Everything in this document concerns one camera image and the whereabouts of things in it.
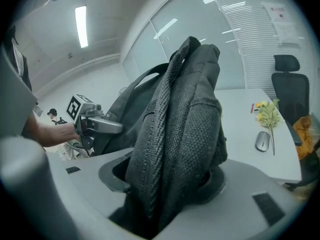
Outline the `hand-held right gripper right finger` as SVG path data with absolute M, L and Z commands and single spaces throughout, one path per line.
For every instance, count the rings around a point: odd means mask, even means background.
M 206 204 L 188 205 L 157 240 L 275 240 L 301 211 L 297 199 L 258 168 L 227 160 L 226 184 Z

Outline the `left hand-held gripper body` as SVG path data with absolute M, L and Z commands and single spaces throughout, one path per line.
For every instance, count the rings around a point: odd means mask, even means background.
M 90 117 L 101 117 L 103 115 L 100 104 L 94 103 L 85 95 L 74 93 L 66 108 L 66 113 L 73 122 L 75 132 L 80 136 L 80 144 L 73 146 L 77 149 L 84 149 L 89 156 L 89 150 L 93 148 L 94 137 L 90 136 L 93 131 L 93 122 Z

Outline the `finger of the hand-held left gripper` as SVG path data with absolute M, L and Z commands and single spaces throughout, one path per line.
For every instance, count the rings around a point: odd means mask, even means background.
M 87 118 L 87 129 L 101 134 L 119 134 L 123 131 L 123 125 L 114 121 L 92 116 Z

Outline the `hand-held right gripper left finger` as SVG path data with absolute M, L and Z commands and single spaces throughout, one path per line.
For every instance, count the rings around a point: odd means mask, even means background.
M 50 169 L 59 184 L 70 183 L 77 189 L 76 193 L 103 216 L 108 217 L 116 209 L 123 206 L 124 193 L 110 190 L 100 179 L 99 169 L 106 163 L 114 161 L 131 152 L 132 148 L 77 160 L 62 161 L 57 153 L 48 152 Z

